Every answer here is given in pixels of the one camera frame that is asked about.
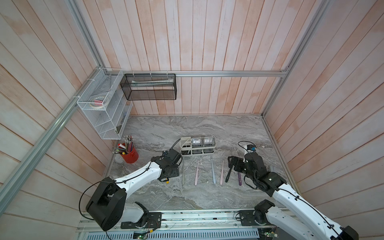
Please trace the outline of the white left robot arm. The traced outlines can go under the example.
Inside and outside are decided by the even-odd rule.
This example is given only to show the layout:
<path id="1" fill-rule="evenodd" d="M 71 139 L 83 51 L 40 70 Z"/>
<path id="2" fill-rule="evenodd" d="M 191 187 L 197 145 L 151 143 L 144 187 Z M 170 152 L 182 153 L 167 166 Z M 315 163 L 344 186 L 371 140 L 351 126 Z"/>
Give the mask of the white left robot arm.
<path id="1" fill-rule="evenodd" d="M 86 211 L 103 231 L 111 230 L 119 221 L 135 228 L 147 227 L 148 209 L 139 202 L 126 204 L 126 200 L 154 180 L 167 182 L 170 178 L 178 177 L 181 158 L 178 151 L 169 149 L 129 175 L 115 180 L 104 178 L 89 200 Z"/>

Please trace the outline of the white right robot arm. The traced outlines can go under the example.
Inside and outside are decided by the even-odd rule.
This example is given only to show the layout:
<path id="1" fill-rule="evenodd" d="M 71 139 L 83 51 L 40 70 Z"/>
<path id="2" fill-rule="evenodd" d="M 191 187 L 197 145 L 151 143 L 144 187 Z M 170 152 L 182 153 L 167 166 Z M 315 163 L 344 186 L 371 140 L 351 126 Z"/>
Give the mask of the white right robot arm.
<path id="1" fill-rule="evenodd" d="M 288 208 L 295 218 L 286 215 L 269 200 L 258 203 L 254 210 L 239 211 L 242 226 L 273 225 L 297 240 L 357 240 L 359 234 L 350 226 L 326 217 L 300 196 L 287 181 L 275 172 L 269 172 L 261 156 L 247 151 L 243 158 L 228 157 L 229 171 L 243 173 L 253 185 Z"/>

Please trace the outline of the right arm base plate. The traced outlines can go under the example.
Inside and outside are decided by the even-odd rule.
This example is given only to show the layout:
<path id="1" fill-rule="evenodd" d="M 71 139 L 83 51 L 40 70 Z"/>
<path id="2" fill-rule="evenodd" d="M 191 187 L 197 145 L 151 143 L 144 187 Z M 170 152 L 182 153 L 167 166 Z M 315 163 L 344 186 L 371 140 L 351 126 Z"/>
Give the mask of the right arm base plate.
<path id="1" fill-rule="evenodd" d="M 242 226 L 262 226 L 266 224 L 265 215 L 257 210 L 239 211 L 240 222 Z"/>

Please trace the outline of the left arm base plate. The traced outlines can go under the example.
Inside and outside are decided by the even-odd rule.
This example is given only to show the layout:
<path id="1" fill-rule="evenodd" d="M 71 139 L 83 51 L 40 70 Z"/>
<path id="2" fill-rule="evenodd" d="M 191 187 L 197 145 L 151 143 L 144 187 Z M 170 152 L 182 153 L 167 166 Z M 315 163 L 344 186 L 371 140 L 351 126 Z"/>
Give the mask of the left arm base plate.
<path id="1" fill-rule="evenodd" d="M 161 212 L 149 212 L 139 219 L 138 222 L 122 222 L 121 229 L 131 230 L 156 230 L 161 227 L 162 213 Z"/>

